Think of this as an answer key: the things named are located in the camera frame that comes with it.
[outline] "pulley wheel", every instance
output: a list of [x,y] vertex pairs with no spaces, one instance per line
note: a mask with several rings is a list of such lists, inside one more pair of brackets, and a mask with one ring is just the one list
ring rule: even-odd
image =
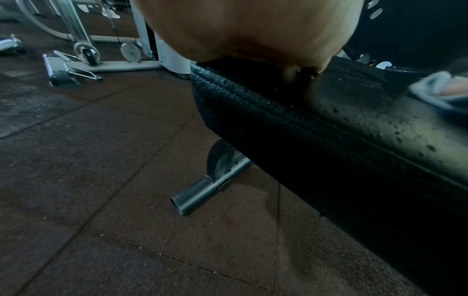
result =
[[94,46],[78,42],[74,45],[73,49],[80,60],[87,62],[91,66],[101,63],[101,55]]
[[140,49],[133,43],[123,43],[120,46],[120,52],[122,53],[123,57],[129,62],[134,63],[140,61],[141,59]]

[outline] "curved metal tube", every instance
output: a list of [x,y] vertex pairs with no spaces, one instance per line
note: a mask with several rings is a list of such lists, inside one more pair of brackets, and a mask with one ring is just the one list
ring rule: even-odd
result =
[[[55,30],[52,30],[51,28],[47,27],[43,23],[41,23],[37,18],[34,17],[34,15],[29,11],[28,7],[26,6],[26,3],[24,0],[16,0],[16,3],[18,4],[18,8],[20,11],[23,13],[23,15],[26,17],[27,21],[33,24],[34,26],[38,27],[42,31],[46,32],[47,34],[59,38],[62,40],[66,41],[75,41],[73,36],[71,34],[67,33],[61,33]],[[90,38],[94,42],[101,42],[101,43],[119,43],[119,40],[117,37],[114,36],[98,36],[98,35],[90,35]],[[136,42],[138,46],[141,46],[141,41],[139,38],[130,38],[130,37],[119,37],[120,42]]]

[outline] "bare skin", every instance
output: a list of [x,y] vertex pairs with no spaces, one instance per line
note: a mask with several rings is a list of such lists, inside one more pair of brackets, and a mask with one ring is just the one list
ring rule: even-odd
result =
[[197,62],[223,57],[321,73],[356,29],[364,0],[136,0],[152,29]]

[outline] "bench leg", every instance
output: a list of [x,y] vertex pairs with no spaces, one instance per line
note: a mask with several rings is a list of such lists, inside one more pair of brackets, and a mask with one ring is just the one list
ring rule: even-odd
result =
[[171,198],[175,210],[184,215],[222,190],[252,162],[223,139],[218,139],[208,153],[206,176]]

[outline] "cylindrical metal foot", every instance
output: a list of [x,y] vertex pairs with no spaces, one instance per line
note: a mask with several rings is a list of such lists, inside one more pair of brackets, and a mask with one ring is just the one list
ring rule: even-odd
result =
[[244,169],[248,168],[252,162],[242,154],[233,159],[234,165],[224,175],[213,181],[209,176],[205,176],[190,185],[184,191],[179,192],[171,198],[176,211],[184,215],[194,209],[197,205],[209,198],[211,195],[221,190],[225,185],[233,180]]

